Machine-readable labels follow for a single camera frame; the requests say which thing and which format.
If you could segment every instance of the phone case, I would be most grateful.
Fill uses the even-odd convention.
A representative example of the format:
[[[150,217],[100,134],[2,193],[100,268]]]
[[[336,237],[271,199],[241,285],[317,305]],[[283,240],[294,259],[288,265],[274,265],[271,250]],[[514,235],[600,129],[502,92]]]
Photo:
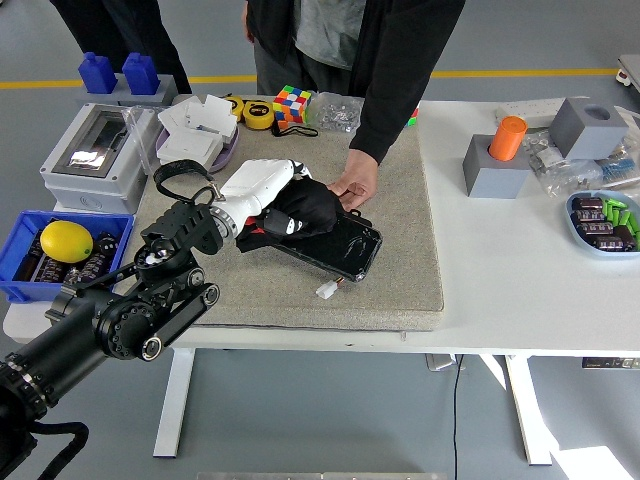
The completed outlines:
[[[346,280],[360,282],[381,245],[382,235],[371,222],[359,215],[341,213],[331,232],[283,241],[274,247]]]

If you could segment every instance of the black glove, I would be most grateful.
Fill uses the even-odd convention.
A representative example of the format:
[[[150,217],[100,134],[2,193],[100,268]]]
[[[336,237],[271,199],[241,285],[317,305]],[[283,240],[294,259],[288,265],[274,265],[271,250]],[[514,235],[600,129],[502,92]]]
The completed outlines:
[[[340,200],[326,185],[309,177],[292,180],[260,216],[247,221],[236,245],[241,252],[248,252],[283,240],[328,233],[337,221],[337,212],[344,212]],[[282,214],[295,222],[294,233],[286,234],[288,221],[277,221]]]

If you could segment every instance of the blue plastic object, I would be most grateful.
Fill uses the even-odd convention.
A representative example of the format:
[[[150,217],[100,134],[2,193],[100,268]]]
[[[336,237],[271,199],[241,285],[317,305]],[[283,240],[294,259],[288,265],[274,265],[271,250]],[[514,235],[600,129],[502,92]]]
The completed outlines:
[[[160,79],[151,57],[130,53],[122,66],[132,95],[155,95]]]
[[[109,94],[118,83],[109,59],[97,56],[93,52],[84,54],[84,60],[78,67],[78,72],[87,88],[87,93]]]
[[[18,216],[7,241],[0,250],[0,290],[7,294],[7,301],[29,303],[53,300],[60,292],[60,283],[13,281],[13,276],[27,254],[36,233],[46,227],[52,218],[79,223],[89,230],[94,238],[101,232],[108,232],[115,236],[118,239],[118,249],[109,271],[116,270],[120,266],[133,228],[133,215],[25,210]]]

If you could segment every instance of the gray felt mat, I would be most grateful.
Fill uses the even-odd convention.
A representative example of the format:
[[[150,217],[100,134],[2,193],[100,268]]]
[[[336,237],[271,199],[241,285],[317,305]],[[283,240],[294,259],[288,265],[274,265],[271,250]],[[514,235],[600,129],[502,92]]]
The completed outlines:
[[[219,186],[249,159],[291,158],[304,162],[324,183],[344,167],[349,137],[321,132],[316,138],[277,138],[269,131],[239,126],[231,162],[215,175]],[[221,289],[219,302],[198,324],[337,330],[404,331],[434,329],[444,308],[431,212],[426,194],[417,127],[406,128],[380,167],[378,194],[361,210],[383,236],[382,247],[367,277],[344,282],[328,300],[315,290],[333,274],[274,248],[242,254],[233,244],[217,255],[195,251],[207,281]],[[182,175],[166,182],[191,196],[204,186],[201,178]],[[137,213],[127,248],[130,261],[142,245],[140,231],[173,203],[152,181]]]

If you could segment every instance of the man's hand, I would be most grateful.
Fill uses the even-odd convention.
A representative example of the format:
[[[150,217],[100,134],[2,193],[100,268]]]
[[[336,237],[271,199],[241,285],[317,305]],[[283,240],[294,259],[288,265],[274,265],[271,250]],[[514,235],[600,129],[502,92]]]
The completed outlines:
[[[378,190],[378,162],[361,150],[349,150],[344,172],[328,188],[347,212],[358,208]]]
[[[251,43],[253,43],[254,38],[253,38],[253,34],[249,31],[249,28],[247,27],[247,9],[249,8],[249,2],[244,2],[244,8],[242,9],[242,28],[244,28],[244,38],[246,38],[247,40],[249,40]]]

